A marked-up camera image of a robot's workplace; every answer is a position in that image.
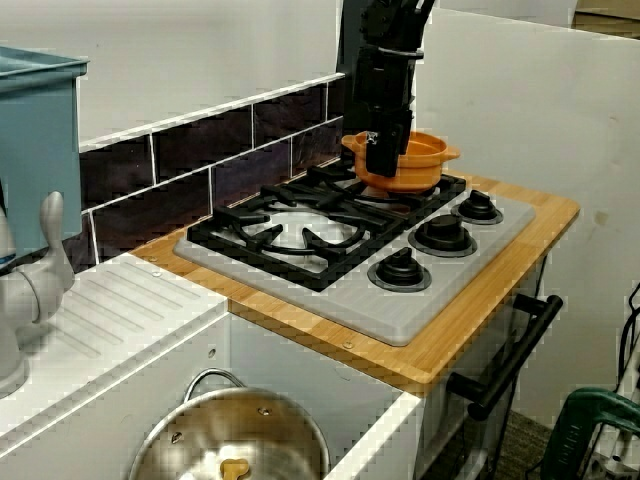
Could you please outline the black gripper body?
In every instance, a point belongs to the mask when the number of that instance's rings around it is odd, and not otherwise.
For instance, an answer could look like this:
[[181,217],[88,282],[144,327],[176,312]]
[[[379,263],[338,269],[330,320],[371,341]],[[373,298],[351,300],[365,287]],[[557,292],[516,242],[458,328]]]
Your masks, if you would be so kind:
[[413,100],[415,65],[422,59],[422,50],[361,47],[355,65],[353,100],[374,112],[408,110]]

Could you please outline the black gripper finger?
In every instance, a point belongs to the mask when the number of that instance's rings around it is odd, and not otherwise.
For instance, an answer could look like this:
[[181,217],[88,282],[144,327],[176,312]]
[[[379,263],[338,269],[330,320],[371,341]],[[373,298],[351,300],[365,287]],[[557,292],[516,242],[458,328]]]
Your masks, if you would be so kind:
[[400,155],[403,127],[401,124],[384,125],[366,132],[366,169],[370,174],[392,178],[396,175]]
[[413,112],[408,107],[397,110],[371,112],[370,141],[376,154],[404,155],[408,147]]

